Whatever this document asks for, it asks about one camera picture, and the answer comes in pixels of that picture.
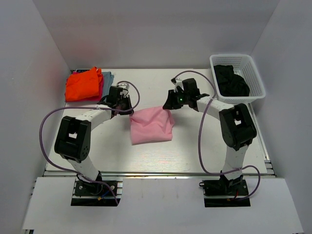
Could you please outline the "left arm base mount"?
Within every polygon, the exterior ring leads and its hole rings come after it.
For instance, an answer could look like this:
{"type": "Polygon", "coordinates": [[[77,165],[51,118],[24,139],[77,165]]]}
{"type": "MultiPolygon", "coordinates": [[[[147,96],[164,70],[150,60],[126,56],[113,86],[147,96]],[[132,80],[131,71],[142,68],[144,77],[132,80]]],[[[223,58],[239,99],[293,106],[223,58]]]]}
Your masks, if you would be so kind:
{"type": "Polygon", "coordinates": [[[91,183],[79,176],[74,183],[71,198],[72,207],[117,207],[121,200],[122,182],[118,180],[102,180],[99,175],[97,180],[106,183],[91,183]]]}

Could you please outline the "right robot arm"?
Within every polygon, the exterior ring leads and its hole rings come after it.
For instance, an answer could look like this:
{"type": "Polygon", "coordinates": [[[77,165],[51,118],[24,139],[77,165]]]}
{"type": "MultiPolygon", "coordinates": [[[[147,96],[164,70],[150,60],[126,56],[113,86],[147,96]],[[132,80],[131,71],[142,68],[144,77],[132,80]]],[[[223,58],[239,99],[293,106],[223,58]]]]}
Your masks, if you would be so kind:
{"type": "Polygon", "coordinates": [[[164,110],[177,110],[184,105],[202,113],[200,121],[197,150],[200,165],[203,171],[209,175],[220,176],[221,191],[232,194],[238,188],[242,180],[243,161],[248,147],[257,135],[254,122],[247,106],[243,103],[232,105],[219,101],[209,94],[201,93],[194,78],[180,80],[171,79],[174,89],[168,91],[168,97],[163,105],[164,110]],[[219,120],[221,134],[225,142],[226,156],[220,173],[208,172],[202,161],[201,136],[206,115],[219,120]]]}

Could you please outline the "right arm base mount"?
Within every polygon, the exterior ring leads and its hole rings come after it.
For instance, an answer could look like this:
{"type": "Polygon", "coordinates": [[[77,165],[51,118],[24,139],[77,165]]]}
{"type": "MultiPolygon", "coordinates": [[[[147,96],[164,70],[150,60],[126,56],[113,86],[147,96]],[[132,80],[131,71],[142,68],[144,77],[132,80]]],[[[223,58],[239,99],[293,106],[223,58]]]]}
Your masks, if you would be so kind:
{"type": "Polygon", "coordinates": [[[228,180],[221,175],[219,180],[203,180],[199,183],[203,189],[205,208],[250,207],[246,180],[241,175],[235,180],[228,180]]]}

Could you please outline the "pink t-shirt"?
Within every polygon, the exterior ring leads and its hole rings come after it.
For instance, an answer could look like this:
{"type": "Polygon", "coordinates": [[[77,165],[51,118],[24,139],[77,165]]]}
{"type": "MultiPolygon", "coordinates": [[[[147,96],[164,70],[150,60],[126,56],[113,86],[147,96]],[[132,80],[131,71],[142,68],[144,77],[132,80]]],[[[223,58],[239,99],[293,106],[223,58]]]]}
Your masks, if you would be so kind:
{"type": "Polygon", "coordinates": [[[171,141],[174,118],[161,106],[142,109],[130,116],[130,136],[133,145],[171,141]]]}

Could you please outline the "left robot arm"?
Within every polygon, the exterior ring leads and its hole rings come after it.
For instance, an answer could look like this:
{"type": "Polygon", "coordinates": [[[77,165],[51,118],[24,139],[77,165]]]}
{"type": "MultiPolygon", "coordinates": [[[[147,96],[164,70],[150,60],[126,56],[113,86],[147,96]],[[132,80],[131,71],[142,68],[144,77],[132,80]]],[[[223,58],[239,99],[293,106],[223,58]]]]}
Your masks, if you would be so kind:
{"type": "Polygon", "coordinates": [[[54,150],[72,165],[80,180],[87,182],[86,189],[91,194],[97,195],[103,189],[100,172],[89,157],[91,132],[116,115],[133,113],[129,83],[121,82],[110,87],[108,96],[102,98],[95,109],[76,117],[62,118],[54,150]]]}

